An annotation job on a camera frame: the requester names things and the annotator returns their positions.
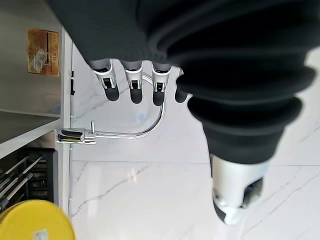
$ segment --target curved metal rod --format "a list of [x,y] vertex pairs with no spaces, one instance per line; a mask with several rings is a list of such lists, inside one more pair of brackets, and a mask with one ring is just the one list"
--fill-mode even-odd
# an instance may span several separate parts
[[[142,74],[142,79],[153,84],[152,77],[146,73]],[[91,122],[91,129],[85,128],[61,128],[57,131],[57,142],[67,144],[95,144],[96,138],[107,139],[138,139],[147,136],[153,132],[164,119],[166,112],[166,101],[160,107],[160,111],[155,122],[145,130],[126,133],[126,132],[108,132],[108,131],[95,131],[95,125]]]

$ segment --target yellow lid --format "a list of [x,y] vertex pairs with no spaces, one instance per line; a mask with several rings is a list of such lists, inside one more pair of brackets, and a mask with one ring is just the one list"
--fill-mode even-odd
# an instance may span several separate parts
[[0,216],[1,240],[75,240],[63,211],[49,201],[19,202]]

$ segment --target black rubber fingertip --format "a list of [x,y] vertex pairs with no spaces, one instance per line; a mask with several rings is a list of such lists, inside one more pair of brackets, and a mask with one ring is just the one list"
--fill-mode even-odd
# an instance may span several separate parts
[[216,215],[219,217],[219,219],[225,223],[225,218],[226,218],[226,214],[215,204],[215,202],[213,201],[213,206],[214,206],[214,210]]
[[165,93],[161,91],[154,91],[152,100],[154,105],[161,106],[165,101]]
[[119,99],[119,89],[118,86],[115,86],[115,88],[108,87],[107,89],[104,90],[106,98],[109,99],[110,101],[114,102]]
[[134,104],[139,104],[142,101],[142,89],[130,89],[131,101]]
[[188,93],[179,90],[178,88],[175,91],[174,98],[178,103],[183,103],[187,99]]

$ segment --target gray surface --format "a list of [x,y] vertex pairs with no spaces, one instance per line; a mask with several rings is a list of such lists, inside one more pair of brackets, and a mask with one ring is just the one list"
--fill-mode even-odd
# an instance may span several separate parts
[[1,0],[0,23],[0,109],[59,113],[61,74],[28,73],[27,28],[59,32],[61,56],[61,24],[42,0]]
[[57,118],[0,112],[0,144],[19,135],[55,121]]

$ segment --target marble veining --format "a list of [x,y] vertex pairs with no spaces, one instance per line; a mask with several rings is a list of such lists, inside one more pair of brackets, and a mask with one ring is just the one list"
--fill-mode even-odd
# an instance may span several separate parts
[[[124,70],[114,60],[120,98],[108,101],[96,76],[73,49],[72,127],[136,132],[159,109],[152,86],[141,104],[130,101]],[[320,49],[306,63],[319,69]],[[151,74],[151,63],[143,63]],[[260,202],[239,226],[226,226],[212,203],[209,154],[202,125],[187,103],[176,103],[172,69],[167,111],[150,135],[98,139],[70,152],[69,216],[78,240],[315,240],[320,238],[320,77],[299,93],[304,108],[282,137],[264,178]]]

